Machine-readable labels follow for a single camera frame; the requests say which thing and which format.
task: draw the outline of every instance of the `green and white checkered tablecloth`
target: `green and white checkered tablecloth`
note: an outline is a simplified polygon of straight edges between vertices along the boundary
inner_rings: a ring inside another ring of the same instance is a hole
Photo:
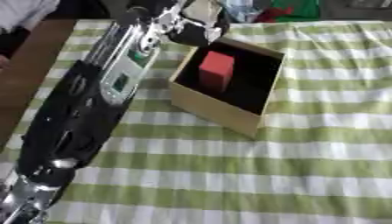
[[[107,22],[81,21],[0,156]],[[234,25],[229,36],[287,53],[256,142],[174,108],[167,43],[94,162],[49,223],[392,223],[392,24]]]

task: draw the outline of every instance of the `red object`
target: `red object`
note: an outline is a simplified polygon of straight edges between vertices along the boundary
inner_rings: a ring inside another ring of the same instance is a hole
[[[200,84],[216,92],[225,92],[233,76],[235,59],[218,52],[209,52],[199,66]]]
[[[293,12],[291,7],[287,9],[269,8],[262,12],[254,21],[254,23],[275,23],[276,18],[290,15]]]

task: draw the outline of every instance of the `green object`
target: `green object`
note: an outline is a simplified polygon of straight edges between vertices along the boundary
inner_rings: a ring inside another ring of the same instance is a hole
[[[274,0],[272,7],[292,8],[290,15],[279,17],[277,22],[301,22],[319,20],[319,0]]]

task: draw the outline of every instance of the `checkered pattern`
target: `checkered pattern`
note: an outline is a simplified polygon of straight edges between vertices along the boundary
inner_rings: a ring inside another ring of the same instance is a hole
[[[0,177],[43,100],[107,25],[75,26],[0,157]],[[287,54],[255,142],[171,106],[167,79],[189,48],[164,44],[49,223],[391,223],[390,26],[234,25],[228,36]]]

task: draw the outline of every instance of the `robotic arm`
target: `robotic arm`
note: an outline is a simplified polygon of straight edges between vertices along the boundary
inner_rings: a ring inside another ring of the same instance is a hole
[[[38,111],[14,170],[0,183],[0,223],[45,222],[46,211],[123,117],[164,36],[207,46],[228,30],[225,11],[215,2],[199,1],[211,4],[213,22],[197,18],[192,7],[200,6],[190,0],[131,5],[89,55],[76,61]]]

